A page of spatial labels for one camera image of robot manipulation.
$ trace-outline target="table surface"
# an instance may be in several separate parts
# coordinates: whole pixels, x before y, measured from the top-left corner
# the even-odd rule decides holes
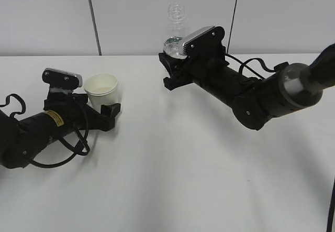
[[[310,64],[317,55],[257,56],[273,67]],[[122,90],[117,127],[91,132],[87,157],[56,169],[0,167],[1,231],[326,230],[335,172],[334,89],[318,105],[254,131],[194,84],[165,89],[167,73],[155,56],[1,57],[0,63],[0,102],[10,93],[22,96],[27,112],[20,118],[42,111],[46,67],[84,80],[109,72]],[[15,102],[4,111],[14,109]],[[58,162],[69,154],[57,142],[36,160]]]

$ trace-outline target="plastic bottle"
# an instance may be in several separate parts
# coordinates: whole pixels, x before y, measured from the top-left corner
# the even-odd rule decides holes
[[[173,3],[167,10],[169,22],[167,24],[167,40],[164,42],[164,51],[173,58],[185,59],[178,53],[178,43],[188,34],[185,6]]]

